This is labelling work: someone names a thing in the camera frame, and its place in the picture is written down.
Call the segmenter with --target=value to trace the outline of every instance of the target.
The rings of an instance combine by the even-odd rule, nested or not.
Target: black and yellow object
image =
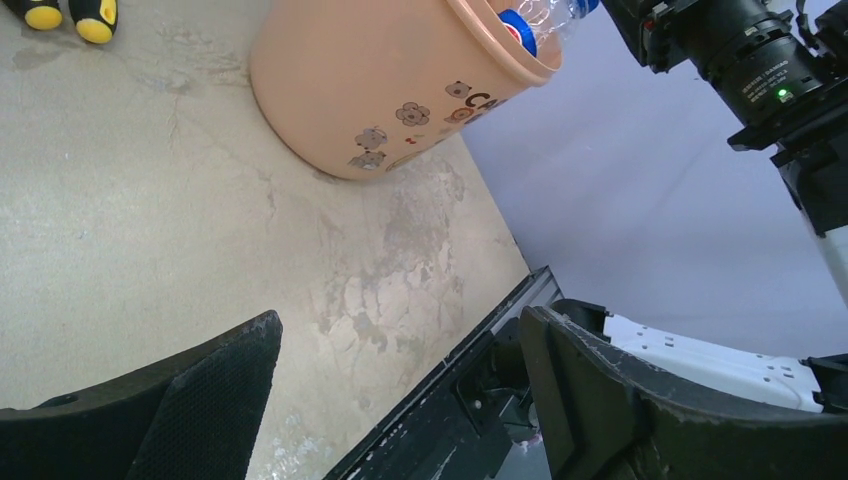
[[[98,44],[112,40],[118,26],[117,0],[70,0],[68,7],[82,38]]]
[[[36,30],[52,30],[62,23],[58,0],[3,0],[3,3]],[[97,44],[112,40],[118,26],[117,0],[68,0],[68,8],[82,38]]]
[[[57,0],[3,0],[3,3],[36,30],[53,30],[62,23]]]

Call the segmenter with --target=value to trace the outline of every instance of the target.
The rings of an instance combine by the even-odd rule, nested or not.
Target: white wall
[[[848,352],[848,314],[768,153],[726,144],[739,128],[691,64],[640,68],[599,8],[548,86],[465,139],[528,263],[566,295],[732,347]]]

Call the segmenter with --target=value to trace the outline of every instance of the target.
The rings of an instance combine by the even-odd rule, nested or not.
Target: plastic bottle
[[[516,40],[534,57],[571,38],[579,20],[597,8],[600,0],[519,0],[515,9],[499,17]]]

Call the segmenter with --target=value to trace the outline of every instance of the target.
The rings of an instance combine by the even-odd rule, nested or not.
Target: black camera
[[[772,162],[819,236],[848,224],[848,0],[815,20],[796,2],[602,0],[633,56],[654,72],[690,60],[744,128],[735,150],[778,146]]]

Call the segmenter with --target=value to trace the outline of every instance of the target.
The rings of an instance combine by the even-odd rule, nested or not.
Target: plastic bucket
[[[305,161],[331,175],[390,172],[547,83],[558,49],[535,58],[497,0],[276,0],[253,45],[262,112]]]

